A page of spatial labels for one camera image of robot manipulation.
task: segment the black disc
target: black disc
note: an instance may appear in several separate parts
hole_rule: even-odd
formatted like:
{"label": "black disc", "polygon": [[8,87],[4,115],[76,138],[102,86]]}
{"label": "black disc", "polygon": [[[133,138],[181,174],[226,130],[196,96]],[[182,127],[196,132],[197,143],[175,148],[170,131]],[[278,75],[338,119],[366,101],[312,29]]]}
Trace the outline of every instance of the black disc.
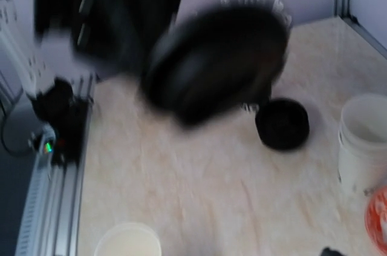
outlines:
{"label": "black disc", "polygon": [[161,37],[141,87],[154,107],[197,125],[266,90],[282,71],[287,42],[270,9],[217,7]]}
{"label": "black disc", "polygon": [[296,149],[309,135],[305,108],[290,99],[274,99],[261,107],[255,124],[263,144],[275,150]]}

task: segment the black cable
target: black cable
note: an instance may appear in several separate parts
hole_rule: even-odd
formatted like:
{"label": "black cable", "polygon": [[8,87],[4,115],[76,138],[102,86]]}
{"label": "black cable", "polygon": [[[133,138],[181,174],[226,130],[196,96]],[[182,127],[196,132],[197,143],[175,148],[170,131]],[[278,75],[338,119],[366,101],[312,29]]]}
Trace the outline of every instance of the black cable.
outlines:
{"label": "black cable", "polygon": [[13,105],[11,106],[11,109],[9,110],[9,112],[5,111],[4,104],[0,101],[1,109],[2,109],[2,112],[4,114],[4,117],[2,118],[2,122],[1,122],[1,126],[0,126],[0,141],[1,141],[1,145],[3,146],[5,151],[13,157],[25,157],[32,152],[32,148],[30,148],[30,147],[28,147],[28,149],[26,149],[26,150],[21,150],[21,151],[11,150],[10,148],[8,148],[8,146],[4,140],[5,124],[7,123],[8,118],[10,117],[12,111],[15,109],[15,107],[16,107],[17,103],[19,102],[20,98],[22,97],[22,95],[23,95],[23,90],[21,90],[21,92],[18,94],[18,96],[15,99],[15,101],[13,102]]}

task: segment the green light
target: green light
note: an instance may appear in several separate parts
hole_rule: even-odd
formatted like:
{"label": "green light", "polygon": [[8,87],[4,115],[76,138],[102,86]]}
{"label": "green light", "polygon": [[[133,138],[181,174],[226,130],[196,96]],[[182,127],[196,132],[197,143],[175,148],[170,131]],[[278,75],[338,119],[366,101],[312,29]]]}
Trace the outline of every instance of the green light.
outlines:
{"label": "green light", "polygon": [[47,142],[45,145],[44,145],[44,152],[45,153],[50,153],[52,152],[52,147],[51,147],[51,144],[49,142]]}

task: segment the marble tabletop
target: marble tabletop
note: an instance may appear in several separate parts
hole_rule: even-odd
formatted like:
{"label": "marble tabletop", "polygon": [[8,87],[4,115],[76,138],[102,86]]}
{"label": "marble tabletop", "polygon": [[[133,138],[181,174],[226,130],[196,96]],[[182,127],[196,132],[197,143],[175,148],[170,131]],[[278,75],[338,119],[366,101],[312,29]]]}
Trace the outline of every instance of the marble tabletop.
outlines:
{"label": "marble tabletop", "polygon": [[365,200],[337,179],[337,126],[346,100],[387,94],[387,60],[340,18],[293,29],[273,97],[298,100],[311,134],[299,151],[259,140],[254,114],[237,110],[184,133],[149,113],[134,82],[96,87],[86,154],[79,256],[107,230],[143,222],[168,256],[377,255],[364,228]]}

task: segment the white plastic cup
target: white plastic cup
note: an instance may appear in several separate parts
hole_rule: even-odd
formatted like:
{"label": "white plastic cup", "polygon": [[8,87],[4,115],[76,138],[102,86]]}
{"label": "white plastic cup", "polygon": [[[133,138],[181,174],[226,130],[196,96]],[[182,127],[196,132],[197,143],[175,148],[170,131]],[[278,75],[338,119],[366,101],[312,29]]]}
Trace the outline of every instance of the white plastic cup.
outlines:
{"label": "white plastic cup", "polygon": [[126,223],[108,231],[94,256],[161,256],[157,234],[141,223]]}
{"label": "white plastic cup", "polygon": [[339,180],[348,195],[369,196],[387,175],[387,97],[348,101],[339,127]]}

